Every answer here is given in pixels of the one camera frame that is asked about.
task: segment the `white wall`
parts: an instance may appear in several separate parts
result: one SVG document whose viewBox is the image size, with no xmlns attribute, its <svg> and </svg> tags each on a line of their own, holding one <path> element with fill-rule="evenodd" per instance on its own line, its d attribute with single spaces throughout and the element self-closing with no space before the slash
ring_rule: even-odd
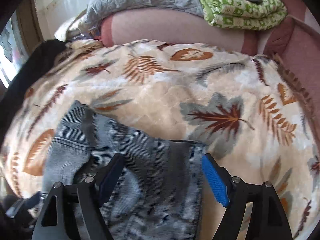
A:
<svg viewBox="0 0 320 240">
<path fill-rule="evenodd" d="M 44 39 L 54 39 L 54 33 L 59 26 L 85 10 L 89 1 L 35 0 L 39 25 Z"/>
</svg>

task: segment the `green and white blanket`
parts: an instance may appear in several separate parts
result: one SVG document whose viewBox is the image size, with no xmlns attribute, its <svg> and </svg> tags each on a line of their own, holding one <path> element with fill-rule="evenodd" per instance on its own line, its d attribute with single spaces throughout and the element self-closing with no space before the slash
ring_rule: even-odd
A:
<svg viewBox="0 0 320 240">
<path fill-rule="evenodd" d="M 248 30 L 267 30 L 279 25 L 287 15 L 280 0 L 200 0 L 204 19 L 212 26 Z"/>
</svg>

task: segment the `dark blue gripper pad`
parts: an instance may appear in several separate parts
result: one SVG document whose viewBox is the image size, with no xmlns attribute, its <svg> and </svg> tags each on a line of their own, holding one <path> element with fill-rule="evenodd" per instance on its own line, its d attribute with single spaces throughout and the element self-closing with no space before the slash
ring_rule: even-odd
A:
<svg viewBox="0 0 320 240">
<path fill-rule="evenodd" d="M 227 186 L 223 183 L 217 171 L 205 155 L 202 156 L 202 171 L 209 182 L 216 200 L 226 208 L 230 202 L 227 195 Z"/>
</svg>

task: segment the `blue gripper pad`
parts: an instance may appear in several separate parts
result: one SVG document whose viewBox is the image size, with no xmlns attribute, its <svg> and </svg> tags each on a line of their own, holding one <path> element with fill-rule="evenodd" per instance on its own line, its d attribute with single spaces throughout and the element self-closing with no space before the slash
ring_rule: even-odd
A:
<svg viewBox="0 0 320 240">
<path fill-rule="evenodd" d="M 226 208 L 230 202 L 227 194 L 227 186 L 223 183 L 219 174 L 205 155 L 202 156 L 202 171 L 209 182 L 216 200 Z"/>
</svg>

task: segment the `gray denim jeans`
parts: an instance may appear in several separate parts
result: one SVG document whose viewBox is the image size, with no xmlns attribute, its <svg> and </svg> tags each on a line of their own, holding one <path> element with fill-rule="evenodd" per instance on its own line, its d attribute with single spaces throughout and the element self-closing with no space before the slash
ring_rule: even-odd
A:
<svg viewBox="0 0 320 240">
<path fill-rule="evenodd" d="M 106 166 L 115 153 L 125 168 L 100 211 L 116 239 L 195 239 L 201 217 L 201 157 L 206 145 L 152 138 L 75 101 L 49 147 L 43 190 L 78 183 Z M 76 219 L 87 239 L 79 207 Z"/>
</svg>

